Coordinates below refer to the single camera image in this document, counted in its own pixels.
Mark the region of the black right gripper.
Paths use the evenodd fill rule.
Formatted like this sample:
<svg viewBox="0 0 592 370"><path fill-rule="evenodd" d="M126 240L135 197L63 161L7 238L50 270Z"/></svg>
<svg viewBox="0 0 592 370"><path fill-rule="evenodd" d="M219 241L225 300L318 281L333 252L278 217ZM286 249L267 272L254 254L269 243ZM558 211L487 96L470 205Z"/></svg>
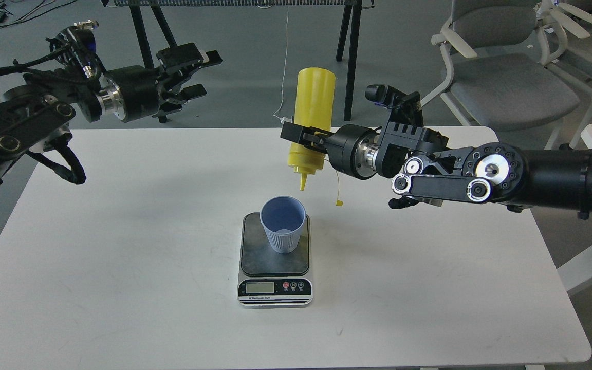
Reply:
<svg viewBox="0 0 592 370"><path fill-rule="evenodd" d="M373 129L347 124L335 133L315 127L284 122L280 138L306 149L327 154L336 171L360 180L376 175L371 155L378 150L378 133Z"/></svg>

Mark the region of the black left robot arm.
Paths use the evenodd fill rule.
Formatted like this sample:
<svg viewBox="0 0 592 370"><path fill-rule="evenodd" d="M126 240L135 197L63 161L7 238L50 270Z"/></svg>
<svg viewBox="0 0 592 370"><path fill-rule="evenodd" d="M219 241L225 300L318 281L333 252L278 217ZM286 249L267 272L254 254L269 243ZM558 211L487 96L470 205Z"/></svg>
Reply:
<svg viewBox="0 0 592 370"><path fill-rule="evenodd" d="M70 183L84 183L84 168L68 146L76 108L89 122L108 113L122 122L165 117L204 96L202 85L184 84L223 61L218 51L190 43L157 52L157 67L108 70L96 54L96 27L96 21L75 23L49 39L47 56L0 68L0 77L21 73L25 82L5 92L0 103L0 185L23 155Z"/></svg>

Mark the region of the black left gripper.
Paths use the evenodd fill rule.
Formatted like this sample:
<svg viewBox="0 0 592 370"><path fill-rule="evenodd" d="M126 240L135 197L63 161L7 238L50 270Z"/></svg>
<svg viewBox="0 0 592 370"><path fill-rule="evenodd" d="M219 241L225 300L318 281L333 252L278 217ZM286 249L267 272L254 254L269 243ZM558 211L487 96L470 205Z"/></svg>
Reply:
<svg viewBox="0 0 592 370"><path fill-rule="evenodd" d="M207 91L202 84L197 84L179 92L160 93L160 82L184 83L198 70L223 63L218 51L202 51L195 44L160 50L157 58L160 62L157 68L134 65L104 73L103 114L113 113L122 122L151 116L166 123L167 115L180 112L186 103L206 96Z"/></svg>

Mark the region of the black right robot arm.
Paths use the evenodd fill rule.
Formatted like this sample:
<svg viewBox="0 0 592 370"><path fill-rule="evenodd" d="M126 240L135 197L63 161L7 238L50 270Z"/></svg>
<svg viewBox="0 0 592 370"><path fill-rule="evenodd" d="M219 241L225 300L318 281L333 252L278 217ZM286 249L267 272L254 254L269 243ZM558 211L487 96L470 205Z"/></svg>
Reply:
<svg viewBox="0 0 592 370"><path fill-rule="evenodd" d="M390 110L380 131L347 124L335 133L284 124L281 137L327 155L332 167L354 178L389 178L392 209L442 201L498 203L512 212L541 207L592 214L592 150L522 150L500 142L451 149L448 138L425 128L420 94L387 85L365 91Z"/></svg>

